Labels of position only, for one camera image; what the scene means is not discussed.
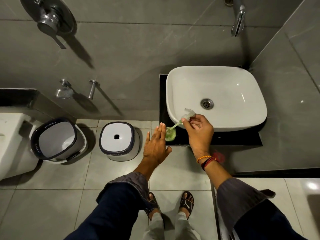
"light gray pants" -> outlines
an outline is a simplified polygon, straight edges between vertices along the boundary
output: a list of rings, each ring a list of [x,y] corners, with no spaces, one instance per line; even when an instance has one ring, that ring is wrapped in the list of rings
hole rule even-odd
[[[200,240],[200,235],[190,226],[186,214],[179,212],[174,224],[176,240]],[[165,230],[160,213],[154,213],[152,221],[143,234],[143,240],[164,240]]]

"tiled floor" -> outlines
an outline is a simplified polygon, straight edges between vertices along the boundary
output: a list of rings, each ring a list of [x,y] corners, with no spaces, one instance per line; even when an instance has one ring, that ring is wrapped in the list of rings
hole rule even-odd
[[[63,239],[92,212],[97,205],[97,195],[108,181],[136,168],[142,159],[146,134],[152,132],[158,121],[127,121],[137,128],[140,150],[136,158],[126,162],[111,161],[99,149],[100,132],[109,122],[78,120],[89,141],[88,153],[80,159],[68,165],[43,162],[32,172],[0,182],[0,239]],[[189,147],[172,149],[149,181],[150,190],[167,216],[166,240],[174,238],[174,217],[184,190],[194,195],[191,225],[203,240],[218,239],[208,177],[196,164]],[[277,196],[272,201],[286,214],[293,228],[309,239],[320,239],[317,230],[320,227],[316,224],[319,223],[319,214],[314,211],[319,191],[305,191],[303,186],[311,179],[308,182],[282,178],[241,180],[258,189],[274,190]],[[319,186],[320,181],[315,181],[314,185]],[[313,203],[309,209],[307,203],[310,202]],[[131,239],[141,239],[147,226],[148,218],[144,211],[140,211]]]

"green liquid soap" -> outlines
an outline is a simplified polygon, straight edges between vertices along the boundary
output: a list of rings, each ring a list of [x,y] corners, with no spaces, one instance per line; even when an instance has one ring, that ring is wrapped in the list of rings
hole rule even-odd
[[[176,135],[177,135],[177,132],[175,128],[167,127],[166,134],[165,134],[165,141],[173,141]]]

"foot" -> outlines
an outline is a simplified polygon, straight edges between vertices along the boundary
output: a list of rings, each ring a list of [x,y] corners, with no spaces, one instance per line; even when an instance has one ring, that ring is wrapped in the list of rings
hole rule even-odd
[[[186,198],[187,200],[189,200],[189,201],[191,201],[191,202],[193,203],[193,197],[190,195],[190,196],[187,198],[187,196],[188,196],[187,193],[184,193],[184,194],[183,194],[183,197],[184,197],[184,198]],[[189,211],[188,211],[186,208],[184,208],[184,207],[179,208],[179,212],[183,212],[184,214],[186,214],[186,218],[187,218],[187,219],[188,219],[189,216],[190,216]]]
[[[151,201],[151,200],[153,200],[154,198],[153,198],[153,195],[150,193],[149,194],[149,198],[147,199],[149,202]],[[152,220],[152,217],[153,217],[153,214],[154,213],[161,213],[161,211],[160,211],[160,209],[159,208],[154,208],[151,212],[150,212],[150,214],[148,215],[148,217],[150,218],[150,220]]]

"gray cuff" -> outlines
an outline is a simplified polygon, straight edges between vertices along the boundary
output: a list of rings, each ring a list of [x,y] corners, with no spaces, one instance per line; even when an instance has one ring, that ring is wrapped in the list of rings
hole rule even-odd
[[[244,214],[266,198],[263,193],[237,178],[224,181],[217,190],[217,204],[229,233]]]
[[[110,186],[110,184],[115,183],[128,183],[136,188],[142,199],[147,199],[148,197],[149,189],[148,181],[146,180],[146,178],[140,172],[131,172],[108,182],[104,189],[100,192],[97,201],[104,193],[104,191]]]

